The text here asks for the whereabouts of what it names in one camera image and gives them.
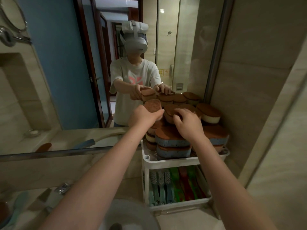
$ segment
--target round mirror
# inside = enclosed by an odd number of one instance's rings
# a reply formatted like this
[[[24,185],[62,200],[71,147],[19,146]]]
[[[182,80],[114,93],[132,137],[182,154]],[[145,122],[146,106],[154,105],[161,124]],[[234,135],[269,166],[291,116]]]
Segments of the round mirror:
[[[1,14],[6,22],[17,32],[27,29],[23,12],[15,0],[0,0]]]

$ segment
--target person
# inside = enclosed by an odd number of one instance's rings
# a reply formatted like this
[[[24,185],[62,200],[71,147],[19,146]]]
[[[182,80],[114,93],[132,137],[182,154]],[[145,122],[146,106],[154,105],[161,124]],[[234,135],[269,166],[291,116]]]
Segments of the person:
[[[171,88],[162,83],[156,64],[141,58],[142,52],[147,50],[145,33],[148,25],[134,23],[139,37],[134,38],[134,34],[130,33],[133,32],[133,21],[122,23],[121,40],[125,45],[127,57],[117,59],[110,65],[110,93],[117,92],[114,127],[128,126],[129,116],[143,103],[143,89],[153,88],[156,92],[171,94]]]
[[[276,230],[270,218],[230,172],[204,135],[201,121],[187,109],[176,109],[174,123],[194,147],[226,230]],[[164,110],[137,107],[129,130],[67,192],[40,230],[97,230],[101,225],[140,140]]]

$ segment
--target white t-shirt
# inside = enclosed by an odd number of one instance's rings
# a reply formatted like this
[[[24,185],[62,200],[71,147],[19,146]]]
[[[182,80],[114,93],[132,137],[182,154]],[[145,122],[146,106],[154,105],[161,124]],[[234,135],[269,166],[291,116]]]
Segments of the white t-shirt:
[[[110,93],[116,93],[117,91],[113,85],[113,81],[115,79],[121,79],[122,81],[130,84],[139,84],[152,88],[155,85],[162,84],[159,69],[156,64],[145,59],[142,59],[142,62],[138,66],[134,66],[126,57],[120,58],[111,63],[110,72]],[[117,92],[114,122],[120,125],[128,126],[128,120],[131,113],[140,104],[143,104],[143,101],[133,101],[130,99],[129,94]]]

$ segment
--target pink graphic print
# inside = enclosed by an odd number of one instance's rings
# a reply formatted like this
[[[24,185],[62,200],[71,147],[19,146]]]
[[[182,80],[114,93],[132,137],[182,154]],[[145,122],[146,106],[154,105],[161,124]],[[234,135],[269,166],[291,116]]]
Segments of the pink graphic print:
[[[139,85],[143,85],[143,81],[142,81],[142,77],[137,77],[136,80],[134,77],[128,77],[129,81],[131,84],[135,85],[135,84],[139,84]]]

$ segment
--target hand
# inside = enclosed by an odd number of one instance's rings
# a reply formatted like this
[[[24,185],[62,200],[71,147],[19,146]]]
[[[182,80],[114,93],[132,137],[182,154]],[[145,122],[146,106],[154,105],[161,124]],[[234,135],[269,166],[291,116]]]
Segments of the hand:
[[[139,105],[131,114],[128,121],[129,127],[140,126],[144,127],[146,131],[155,123],[155,121],[163,115],[164,110],[159,110],[150,113],[143,105]]]
[[[130,92],[131,100],[142,100],[141,90],[149,89],[150,87],[144,85],[134,85]]]
[[[169,86],[167,86],[165,84],[156,85],[154,87],[154,90],[157,93],[164,93],[164,94],[171,94],[172,93],[171,87],[169,87]]]
[[[173,118],[176,128],[183,138],[192,143],[199,137],[205,137],[201,120],[195,113],[188,109],[175,109],[175,111],[182,116],[182,120],[178,115],[174,115]]]

